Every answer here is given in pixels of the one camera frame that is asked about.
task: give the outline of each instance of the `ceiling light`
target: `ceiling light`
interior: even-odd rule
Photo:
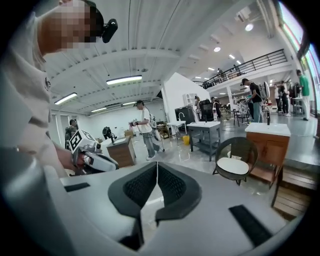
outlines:
[[[245,26],[245,31],[251,31],[253,28],[254,28],[254,25],[250,23]]]
[[[141,80],[141,79],[142,79],[142,75],[133,75],[133,76],[111,79],[111,80],[106,81],[106,84],[107,85],[114,85],[114,84],[118,84],[118,83],[136,81],[136,80]]]
[[[129,103],[123,103],[122,105],[131,105],[131,104],[135,104],[136,102],[135,101],[133,101],[133,102],[129,102]]]
[[[73,92],[73,93],[71,93],[71,94],[69,94],[69,95],[67,95],[67,96],[59,99],[59,100],[56,101],[54,104],[59,105],[59,104],[61,104],[61,103],[66,102],[67,100],[70,100],[70,99],[76,97],[77,95],[78,95],[78,94],[76,94],[75,92]]]
[[[96,109],[96,110],[92,110],[91,112],[98,112],[98,111],[106,110],[106,109],[107,109],[106,107],[103,107],[103,108],[99,108],[99,109]]]

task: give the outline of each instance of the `polished floor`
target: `polished floor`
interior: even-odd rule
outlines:
[[[292,164],[297,167],[300,164],[301,169],[312,169],[311,171],[317,171],[320,166],[320,146],[319,141],[314,138],[317,129],[317,120],[313,117],[309,121],[304,121],[300,117],[288,117],[277,115],[276,113],[271,115],[272,123],[287,124],[291,131],[291,138],[286,154],[286,163]],[[232,137],[245,137],[247,125],[241,123],[240,126],[234,121],[223,121],[221,124],[220,137],[221,141],[225,141]],[[208,173],[211,175],[215,169],[214,157],[209,162],[209,156],[197,148],[193,152],[190,150],[189,145],[184,145],[181,139],[169,140],[163,139],[163,147],[165,152],[159,152],[155,155],[152,161],[161,161],[172,164],[185,166],[195,169],[199,172]],[[133,147],[136,154],[136,163],[145,163],[147,157],[147,149],[144,145],[143,138],[141,136],[134,137]],[[269,189],[269,185],[260,180],[249,177],[247,182],[242,182],[241,187],[247,190],[250,194],[258,197],[264,204],[271,205],[275,195],[275,184]],[[156,230],[156,223],[154,221],[155,213],[158,209],[164,207],[162,192],[158,186],[156,186],[148,199],[148,202],[142,209],[142,228],[144,239],[149,240],[154,230]]]

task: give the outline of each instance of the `trash can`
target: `trash can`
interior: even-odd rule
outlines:
[[[189,143],[190,143],[190,137],[189,137],[189,135],[183,136],[182,139],[183,139],[184,145],[189,145]]]

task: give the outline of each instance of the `black railing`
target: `black railing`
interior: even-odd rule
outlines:
[[[284,49],[276,50],[258,58],[254,58],[236,67],[230,68],[222,73],[218,73],[216,76],[202,83],[201,86],[204,89],[207,89],[215,86],[216,84],[221,84],[225,81],[242,76],[252,71],[260,70],[287,61],[288,60],[284,53]]]

